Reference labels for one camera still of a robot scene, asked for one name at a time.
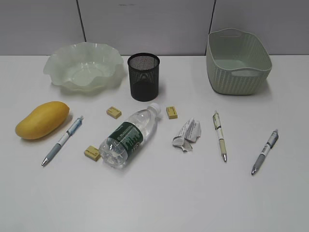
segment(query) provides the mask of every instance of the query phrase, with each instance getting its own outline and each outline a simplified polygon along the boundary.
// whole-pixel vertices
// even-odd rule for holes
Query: gray wall
[[[213,0],[79,0],[87,41],[121,54],[203,55]]]
[[[305,0],[79,0],[79,5],[87,41],[107,43],[123,55],[203,55],[210,27],[253,32],[270,54],[309,54]],[[76,0],[1,1],[0,55],[50,55],[82,41]]]
[[[270,54],[309,54],[309,1],[217,0],[212,31],[253,32]]]
[[[47,55],[82,41],[75,0],[1,0],[0,55]]]

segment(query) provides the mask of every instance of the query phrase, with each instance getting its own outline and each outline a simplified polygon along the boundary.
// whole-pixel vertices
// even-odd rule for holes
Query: bottle neck
[[[156,117],[158,116],[158,113],[157,113],[157,111],[156,111],[154,108],[152,108],[152,107],[147,107],[147,110],[149,110],[150,112],[154,113],[154,115],[155,115]]]

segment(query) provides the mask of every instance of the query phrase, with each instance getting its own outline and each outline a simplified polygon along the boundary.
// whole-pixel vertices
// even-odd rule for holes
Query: ballpoint pen
[[[221,127],[221,122],[220,122],[219,114],[218,114],[217,111],[214,112],[214,115],[213,115],[212,119],[213,119],[214,128],[217,131],[218,138],[219,138],[219,145],[220,145],[220,150],[221,150],[221,156],[222,156],[224,162],[227,162],[227,154],[226,154],[225,142],[224,142],[224,138],[223,138],[223,132],[222,132],[222,127]]]
[[[52,150],[47,154],[45,159],[43,160],[42,166],[44,167],[49,161],[53,159],[53,157],[58,153],[58,151],[62,148],[62,146],[66,143],[66,141],[75,133],[75,131],[81,126],[83,116],[80,116],[75,122],[70,126],[67,132],[61,137],[61,139],[56,143],[56,145],[52,148]]]
[[[278,130],[274,130],[268,139],[267,143],[265,144],[262,152],[260,153],[259,157],[257,158],[255,164],[252,167],[251,175],[254,175],[261,167],[262,163],[264,162],[267,154],[269,153],[270,149],[274,146],[276,141],[278,140]]]

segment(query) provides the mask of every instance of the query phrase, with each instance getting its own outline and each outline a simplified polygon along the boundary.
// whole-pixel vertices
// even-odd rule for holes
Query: paper wrapper
[[[180,147],[183,151],[192,151],[189,142],[195,143],[197,138],[201,136],[201,126],[199,121],[191,118],[188,120],[178,134],[173,139],[173,146]]]

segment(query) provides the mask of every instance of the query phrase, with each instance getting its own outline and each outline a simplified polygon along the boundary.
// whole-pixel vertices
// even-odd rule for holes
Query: black mesh pencil cup
[[[131,96],[141,102],[155,99],[159,93],[159,58],[150,53],[138,53],[132,55],[127,64]]]

